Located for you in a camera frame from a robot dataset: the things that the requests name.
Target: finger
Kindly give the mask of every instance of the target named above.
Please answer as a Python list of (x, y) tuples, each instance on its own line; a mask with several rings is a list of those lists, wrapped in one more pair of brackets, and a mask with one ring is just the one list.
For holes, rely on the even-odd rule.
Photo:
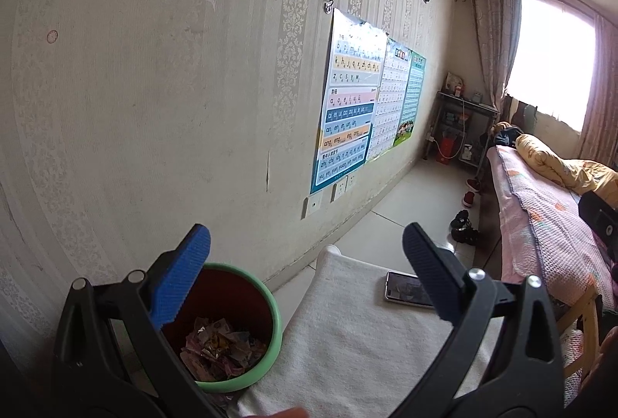
[(607, 352), (607, 350), (616, 340), (618, 340), (618, 326), (612, 328), (608, 335), (605, 337), (605, 340), (603, 340), (603, 343), (601, 343), (601, 346), (599, 347), (599, 352), (602, 354)]
[[(268, 416), (256, 416), (254, 418), (269, 418)], [(271, 414), (270, 418), (309, 418), (309, 414), (303, 408), (291, 408), (279, 413)]]
[(597, 358), (594, 360), (594, 364), (592, 365), (592, 369), (590, 370), (588, 375), (586, 375), (586, 377), (582, 380), (582, 383), (580, 383), (580, 390), (582, 388), (584, 388), (584, 386), (586, 386), (588, 384), (588, 382), (590, 380), (590, 377), (599, 368), (599, 366), (601, 365), (602, 361), (603, 361), (603, 354), (599, 354), (597, 356)]

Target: white cable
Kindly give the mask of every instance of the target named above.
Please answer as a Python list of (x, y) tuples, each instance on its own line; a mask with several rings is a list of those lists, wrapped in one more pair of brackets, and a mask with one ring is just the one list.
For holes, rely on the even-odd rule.
[(434, 142), (436, 143), (436, 146), (438, 147), (438, 152), (440, 152), (440, 155), (442, 156), (442, 158), (443, 158), (444, 160), (454, 159), (456, 156), (458, 156), (458, 155), (459, 155), (459, 152), (460, 152), (460, 151), (461, 151), (461, 149), (462, 149), (462, 146), (463, 146), (463, 145), (464, 145), (464, 143), (465, 143), (465, 101), (464, 101), (464, 99), (463, 99), (463, 98), (462, 98), (462, 123), (463, 123), (463, 129), (462, 129), (462, 132), (463, 132), (463, 134), (464, 134), (464, 135), (462, 136), (462, 143), (459, 145), (459, 148), (458, 148), (457, 152), (456, 152), (456, 153), (455, 153), (455, 155), (453, 155), (452, 157), (446, 157), (446, 156), (442, 153), (442, 150), (440, 149), (440, 145), (439, 145), (439, 144), (438, 144), (438, 142), (434, 139)]

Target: white towel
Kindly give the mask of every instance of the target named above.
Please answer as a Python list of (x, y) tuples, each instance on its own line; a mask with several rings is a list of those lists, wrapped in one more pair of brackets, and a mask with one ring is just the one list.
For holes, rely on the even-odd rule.
[[(232, 418), (295, 406), (311, 418), (387, 417), (430, 366), (451, 325), (433, 310), (384, 300), (388, 270), (327, 246), (271, 370), (228, 409)], [(493, 319), (459, 394), (477, 388), (496, 343)]]

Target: baseboard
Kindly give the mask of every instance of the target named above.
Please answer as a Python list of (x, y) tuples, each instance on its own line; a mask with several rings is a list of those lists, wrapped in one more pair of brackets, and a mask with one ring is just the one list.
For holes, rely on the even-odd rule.
[(326, 235), (322, 240), (317, 242), (315, 245), (311, 247), (306, 253), (304, 253), (301, 257), (299, 257), (296, 261), (290, 263), (288, 266), (283, 267), (278, 272), (271, 275), (264, 284), (266, 284), (267, 288), (271, 291), (281, 287), (283, 284), (288, 282), (292, 277), (294, 277), (297, 273), (299, 273), (303, 268), (305, 268), (309, 263), (317, 258), (317, 255), (322, 250), (325, 245), (335, 244), (342, 236), (347, 233), (351, 227), (356, 225), (363, 216), (365, 216), (371, 209), (373, 209), (378, 202), (382, 200), (386, 194), (393, 189), (393, 187), (401, 181), (401, 179), (412, 169), (414, 162), (410, 162), (404, 166), (397, 174), (395, 174), (388, 183), (379, 191), (378, 194), (373, 196), (369, 202), (367, 202), (363, 207), (354, 212), (347, 220), (341, 223), (337, 228), (335, 228), (332, 232)]

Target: tiled floor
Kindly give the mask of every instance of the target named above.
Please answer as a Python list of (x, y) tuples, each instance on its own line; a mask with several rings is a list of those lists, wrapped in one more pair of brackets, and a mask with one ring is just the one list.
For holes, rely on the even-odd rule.
[[(463, 209), (461, 198), (472, 175), (453, 165), (419, 160), (412, 170), (372, 211), (364, 216), (336, 246), (344, 256), (384, 268), (412, 272), (401, 248), (404, 227), (418, 222), (437, 244), (455, 250), (466, 267), (472, 266), (474, 247), (458, 244), (450, 237), (449, 223)], [(469, 209), (470, 221), (478, 228), (479, 196)], [(283, 322), (287, 325), (313, 279), (315, 262), (274, 292)]]

